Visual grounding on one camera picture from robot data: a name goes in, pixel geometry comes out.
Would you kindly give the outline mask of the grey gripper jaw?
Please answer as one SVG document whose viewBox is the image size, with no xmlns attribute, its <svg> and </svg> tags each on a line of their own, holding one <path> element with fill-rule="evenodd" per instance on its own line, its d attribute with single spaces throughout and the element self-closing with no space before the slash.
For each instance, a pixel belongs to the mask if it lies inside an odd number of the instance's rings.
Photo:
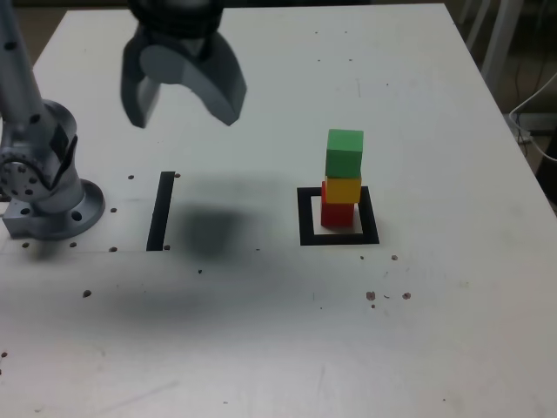
<svg viewBox="0 0 557 418">
<path fill-rule="evenodd" d="M 162 84 L 188 88 L 214 118 L 230 126 L 240 117 L 247 86 L 231 46 L 219 34 L 213 41 L 217 56 L 210 62 L 180 57 L 177 52 L 161 48 Z"/>
<path fill-rule="evenodd" d="M 138 26 L 123 51 L 120 97 L 130 122 L 145 128 L 158 101 L 162 64 L 151 32 Z"/>
</svg>

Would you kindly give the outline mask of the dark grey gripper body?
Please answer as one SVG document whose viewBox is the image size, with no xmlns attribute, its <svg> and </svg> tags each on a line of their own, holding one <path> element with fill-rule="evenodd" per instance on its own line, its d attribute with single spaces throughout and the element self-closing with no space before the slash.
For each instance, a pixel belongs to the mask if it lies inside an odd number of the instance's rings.
<svg viewBox="0 0 557 418">
<path fill-rule="evenodd" d="M 146 51 L 146 61 L 158 61 L 161 48 L 177 52 L 180 57 L 196 58 L 201 62 L 214 61 L 217 54 L 213 38 L 216 35 L 217 33 L 214 32 L 206 37 L 178 38 L 162 32 L 152 31 L 149 35 L 150 46 Z"/>
</svg>

